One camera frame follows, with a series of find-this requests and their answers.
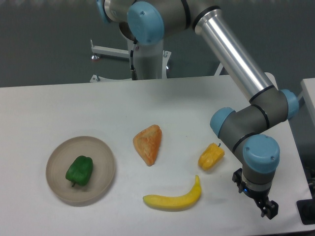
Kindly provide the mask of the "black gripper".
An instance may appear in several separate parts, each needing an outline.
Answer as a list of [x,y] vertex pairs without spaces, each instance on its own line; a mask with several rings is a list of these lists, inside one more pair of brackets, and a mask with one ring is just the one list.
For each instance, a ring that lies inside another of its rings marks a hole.
[[272,185],[271,182],[266,184],[252,183],[242,175],[242,168],[239,168],[233,173],[232,181],[236,183],[239,193],[244,193],[255,201],[256,205],[261,210],[261,217],[266,216],[271,220],[278,214],[279,205],[275,201],[270,201],[268,198]]

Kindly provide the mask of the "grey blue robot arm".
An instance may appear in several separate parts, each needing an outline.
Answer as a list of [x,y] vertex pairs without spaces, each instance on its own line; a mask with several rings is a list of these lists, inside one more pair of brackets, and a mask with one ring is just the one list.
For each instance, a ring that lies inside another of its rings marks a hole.
[[163,77],[164,38],[192,28],[207,42],[249,101],[238,112],[221,108],[210,127],[242,163],[232,176],[239,192],[255,201],[262,216],[274,218],[279,206],[268,194],[280,147],[263,132],[297,114],[295,94],[275,88],[233,35],[214,0],[98,0],[96,5],[103,22],[118,23],[131,41],[128,59],[133,80]]

